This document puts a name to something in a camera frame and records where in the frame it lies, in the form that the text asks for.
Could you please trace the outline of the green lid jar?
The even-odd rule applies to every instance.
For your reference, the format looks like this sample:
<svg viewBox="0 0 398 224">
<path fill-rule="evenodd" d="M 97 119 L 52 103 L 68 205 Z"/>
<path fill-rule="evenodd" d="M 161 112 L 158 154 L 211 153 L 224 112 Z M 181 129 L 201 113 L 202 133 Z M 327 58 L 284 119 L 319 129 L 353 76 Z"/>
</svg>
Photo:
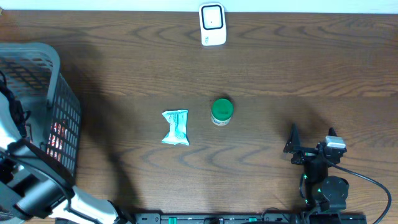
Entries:
<svg viewBox="0 0 398 224">
<path fill-rule="evenodd" d="M 234 112 L 234 106 L 226 98 L 217 99 L 211 106 L 211 120 L 217 126 L 227 125 Z"/>
</svg>

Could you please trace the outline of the teal white wipes packet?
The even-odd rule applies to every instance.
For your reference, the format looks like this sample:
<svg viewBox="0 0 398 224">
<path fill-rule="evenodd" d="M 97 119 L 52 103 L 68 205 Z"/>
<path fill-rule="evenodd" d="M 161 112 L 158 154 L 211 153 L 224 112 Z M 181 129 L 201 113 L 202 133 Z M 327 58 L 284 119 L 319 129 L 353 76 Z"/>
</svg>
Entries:
<svg viewBox="0 0 398 224">
<path fill-rule="evenodd" d="M 162 116 L 169 123 L 169 132 L 163 138 L 162 143 L 188 146 L 190 144 L 187 138 L 188 110 L 164 111 Z"/>
</svg>

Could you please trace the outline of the orange red candy bar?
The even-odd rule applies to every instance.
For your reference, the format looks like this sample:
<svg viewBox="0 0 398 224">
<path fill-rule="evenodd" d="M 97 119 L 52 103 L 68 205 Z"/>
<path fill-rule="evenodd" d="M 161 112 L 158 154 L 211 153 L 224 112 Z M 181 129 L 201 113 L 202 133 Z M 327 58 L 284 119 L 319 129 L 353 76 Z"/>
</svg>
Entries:
<svg viewBox="0 0 398 224">
<path fill-rule="evenodd" d="M 50 127 L 46 153 L 58 162 L 61 162 L 64 157 L 67 132 L 66 121 L 62 121 L 61 123 L 54 122 Z"/>
</svg>

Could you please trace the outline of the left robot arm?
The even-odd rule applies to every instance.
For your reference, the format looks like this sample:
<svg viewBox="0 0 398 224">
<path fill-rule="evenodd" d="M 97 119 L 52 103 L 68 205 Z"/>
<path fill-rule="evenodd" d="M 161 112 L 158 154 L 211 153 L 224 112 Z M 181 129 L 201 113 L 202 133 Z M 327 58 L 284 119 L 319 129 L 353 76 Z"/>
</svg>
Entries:
<svg viewBox="0 0 398 224">
<path fill-rule="evenodd" d="M 1 208 L 20 220 L 135 223 L 113 202 L 76 186 L 78 109 L 64 96 L 30 109 L 1 87 Z"/>
</svg>

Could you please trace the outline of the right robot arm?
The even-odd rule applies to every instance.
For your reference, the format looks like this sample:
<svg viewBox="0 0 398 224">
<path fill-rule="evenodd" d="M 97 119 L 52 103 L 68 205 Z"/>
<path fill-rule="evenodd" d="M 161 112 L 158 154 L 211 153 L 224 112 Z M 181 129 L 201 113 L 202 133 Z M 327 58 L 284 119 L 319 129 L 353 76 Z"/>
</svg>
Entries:
<svg viewBox="0 0 398 224">
<path fill-rule="evenodd" d="M 293 165 L 303 166 L 299 192 L 306 209 L 290 216 L 290 223 L 341 223 L 340 213 L 346 209 L 349 183 L 337 176 L 330 176 L 328 169 L 340 162 L 346 152 L 343 138 L 330 128 L 324 140 L 315 147 L 300 143 L 296 125 L 292 126 L 284 147 L 292 155 Z"/>
</svg>

